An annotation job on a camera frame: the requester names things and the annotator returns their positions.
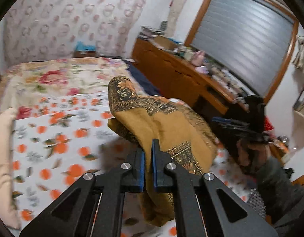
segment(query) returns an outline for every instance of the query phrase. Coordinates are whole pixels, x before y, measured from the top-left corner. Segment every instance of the blue item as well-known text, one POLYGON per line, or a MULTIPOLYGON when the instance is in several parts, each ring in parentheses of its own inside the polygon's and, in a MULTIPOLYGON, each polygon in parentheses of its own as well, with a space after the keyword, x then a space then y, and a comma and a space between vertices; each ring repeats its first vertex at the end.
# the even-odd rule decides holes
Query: blue item
POLYGON ((171 40, 172 42, 176 43, 176 44, 182 44, 182 42, 179 42, 173 38, 168 38, 168 40, 171 40))
POLYGON ((75 46, 76 51, 96 51, 95 45, 85 45, 83 42, 78 41, 75 46))
POLYGON ((158 95, 162 96, 159 92, 159 89, 157 89, 147 78, 145 75, 142 74, 140 70, 138 70, 135 66, 132 65, 129 61, 124 61, 128 64, 129 68, 127 69, 131 75, 134 77, 134 79, 143 87, 144 91, 153 96, 158 95))

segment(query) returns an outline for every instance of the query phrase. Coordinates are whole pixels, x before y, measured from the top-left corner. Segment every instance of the beige pillow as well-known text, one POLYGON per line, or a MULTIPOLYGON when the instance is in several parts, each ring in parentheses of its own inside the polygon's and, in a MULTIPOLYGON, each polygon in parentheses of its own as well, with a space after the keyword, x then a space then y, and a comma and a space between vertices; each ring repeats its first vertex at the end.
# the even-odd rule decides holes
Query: beige pillow
POLYGON ((7 109, 0 114, 0 218, 5 225, 19 229, 20 221, 12 205, 12 177, 10 167, 10 136, 17 110, 7 109))

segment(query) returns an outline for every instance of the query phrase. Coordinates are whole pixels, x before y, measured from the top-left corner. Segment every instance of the wooden cabinet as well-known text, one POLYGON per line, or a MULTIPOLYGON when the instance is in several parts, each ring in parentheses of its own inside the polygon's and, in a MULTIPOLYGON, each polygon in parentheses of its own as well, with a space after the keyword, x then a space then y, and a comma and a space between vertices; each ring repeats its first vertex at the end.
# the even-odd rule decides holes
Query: wooden cabinet
POLYGON ((201 96, 224 114, 234 97, 210 77, 199 74, 189 62, 159 50, 149 41, 137 39, 134 65, 166 98, 177 98, 193 107, 201 96))

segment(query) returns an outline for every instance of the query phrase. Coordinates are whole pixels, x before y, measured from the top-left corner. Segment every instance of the floral bedsheet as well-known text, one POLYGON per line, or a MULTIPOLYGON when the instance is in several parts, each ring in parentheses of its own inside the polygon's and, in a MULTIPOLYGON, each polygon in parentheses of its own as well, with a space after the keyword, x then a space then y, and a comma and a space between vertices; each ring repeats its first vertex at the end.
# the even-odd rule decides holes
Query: floral bedsheet
POLYGON ((118 75, 131 79, 137 93, 146 95, 127 71, 122 60, 108 58, 74 58, 29 62, 13 66, 9 84, 0 104, 0 112, 14 107, 18 119, 33 116, 33 109, 47 98, 107 91, 109 81, 118 75))
MULTIPOLYGON (((16 120, 12 136, 12 195, 22 228, 83 173, 107 172, 136 149, 107 127, 112 115, 106 91, 42 99, 32 114, 16 120), (41 113, 44 107, 48 113, 41 113)), ((221 145, 211 172, 247 201, 245 176, 221 145)), ((148 236, 176 236, 175 220, 162 227, 147 224, 137 195, 126 194, 121 237, 148 236)))

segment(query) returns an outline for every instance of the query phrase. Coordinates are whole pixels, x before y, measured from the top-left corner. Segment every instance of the navy blue blanket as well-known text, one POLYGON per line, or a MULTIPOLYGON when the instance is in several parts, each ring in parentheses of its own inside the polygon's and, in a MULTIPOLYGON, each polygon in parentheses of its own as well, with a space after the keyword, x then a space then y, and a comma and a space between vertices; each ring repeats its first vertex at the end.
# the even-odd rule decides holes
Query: navy blue blanket
POLYGON ((147 78, 145 75, 141 73, 135 66, 132 65, 129 61, 124 61, 128 64, 128 71, 131 73, 133 78, 143 87, 145 92, 149 95, 159 95, 161 96, 159 89, 157 89, 147 78))

